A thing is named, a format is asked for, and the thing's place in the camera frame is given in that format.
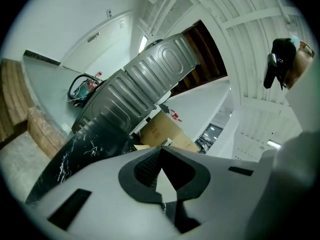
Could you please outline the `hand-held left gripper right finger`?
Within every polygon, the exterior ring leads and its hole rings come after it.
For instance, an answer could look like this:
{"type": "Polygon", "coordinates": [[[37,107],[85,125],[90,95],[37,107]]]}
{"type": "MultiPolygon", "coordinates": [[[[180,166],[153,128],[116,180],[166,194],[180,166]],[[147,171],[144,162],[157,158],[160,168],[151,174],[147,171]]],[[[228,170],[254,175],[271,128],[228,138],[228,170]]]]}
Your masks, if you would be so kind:
{"type": "Polygon", "coordinates": [[[175,197],[162,235],[245,235],[261,196],[258,163],[161,149],[175,197]]]}

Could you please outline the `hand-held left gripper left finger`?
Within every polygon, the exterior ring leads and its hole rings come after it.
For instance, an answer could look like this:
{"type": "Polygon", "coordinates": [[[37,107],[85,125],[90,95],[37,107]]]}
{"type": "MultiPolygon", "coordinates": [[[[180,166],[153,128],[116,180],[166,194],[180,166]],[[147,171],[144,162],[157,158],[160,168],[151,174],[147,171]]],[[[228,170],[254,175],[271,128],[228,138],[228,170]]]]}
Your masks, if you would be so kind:
{"type": "Polygon", "coordinates": [[[119,183],[120,169],[156,148],[147,148],[94,162],[46,193],[35,205],[40,218],[49,218],[77,190],[90,192],[61,239],[171,240],[180,232],[161,205],[138,202],[119,183]]]}

